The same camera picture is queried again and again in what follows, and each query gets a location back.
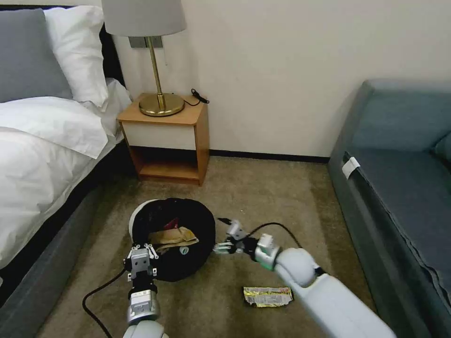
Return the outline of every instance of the gray sofa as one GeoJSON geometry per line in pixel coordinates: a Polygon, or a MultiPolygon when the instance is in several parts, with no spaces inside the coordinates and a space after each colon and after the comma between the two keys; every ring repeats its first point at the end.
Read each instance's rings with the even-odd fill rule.
{"type": "Polygon", "coordinates": [[[379,316],[398,337],[451,337],[451,83],[365,81],[328,165],[379,316]],[[349,179],[343,164],[360,167],[349,179]]]}

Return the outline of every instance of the gray lamp shade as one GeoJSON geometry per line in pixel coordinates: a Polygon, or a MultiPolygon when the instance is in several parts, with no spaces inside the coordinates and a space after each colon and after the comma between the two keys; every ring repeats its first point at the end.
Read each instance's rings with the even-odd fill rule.
{"type": "Polygon", "coordinates": [[[102,0],[105,29],[128,37],[169,35],[187,26],[180,0],[102,0]]]}

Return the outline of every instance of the wall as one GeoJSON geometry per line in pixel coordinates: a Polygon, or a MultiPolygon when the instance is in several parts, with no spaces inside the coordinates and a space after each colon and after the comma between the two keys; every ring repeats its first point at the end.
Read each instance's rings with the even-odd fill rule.
{"type": "MultiPolygon", "coordinates": [[[[366,78],[451,76],[448,0],[182,1],[188,29],[163,38],[162,86],[210,99],[213,149],[329,156],[366,78]]],[[[155,90],[148,52],[115,42],[132,95],[155,90]]]]}

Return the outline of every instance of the carpet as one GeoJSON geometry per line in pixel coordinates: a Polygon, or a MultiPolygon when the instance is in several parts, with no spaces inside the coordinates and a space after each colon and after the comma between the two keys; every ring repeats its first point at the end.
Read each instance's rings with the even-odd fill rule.
{"type": "MultiPolygon", "coordinates": [[[[246,230],[270,222],[289,227],[303,247],[329,274],[339,278],[373,308],[370,293],[335,197],[326,165],[211,157],[202,187],[115,177],[103,198],[67,286],[38,337],[104,337],[83,311],[83,296],[122,269],[131,240],[128,220],[149,199],[190,198],[206,205],[215,217],[241,221],[246,230]]],[[[217,222],[217,241],[227,226],[217,222]]],[[[295,246],[277,226],[265,232],[282,247],[295,246]]],[[[156,281],[169,337],[324,337],[295,299],[286,307],[251,308],[243,286],[283,286],[277,276],[246,255],[210,255],[193,276],[176,283],[156,281]]],[[[122,337],[131,284],[123,276],[87,302],[113,337],[122,337]]]]}

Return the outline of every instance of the table lamp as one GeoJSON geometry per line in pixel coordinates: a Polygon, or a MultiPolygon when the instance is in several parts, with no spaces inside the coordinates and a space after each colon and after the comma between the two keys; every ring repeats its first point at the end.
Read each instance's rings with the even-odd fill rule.
{"type": "Polygon", "coordinates": [[[180,0],[102,0],[105,29],[127,37],[145,37],[152,58],[157,94],[140,101],[140,110],[149,116],[168,116],[183,109],[185,102],[175,94],[162,93],[152,36],[178,33],[186,28],[180,0]]]}

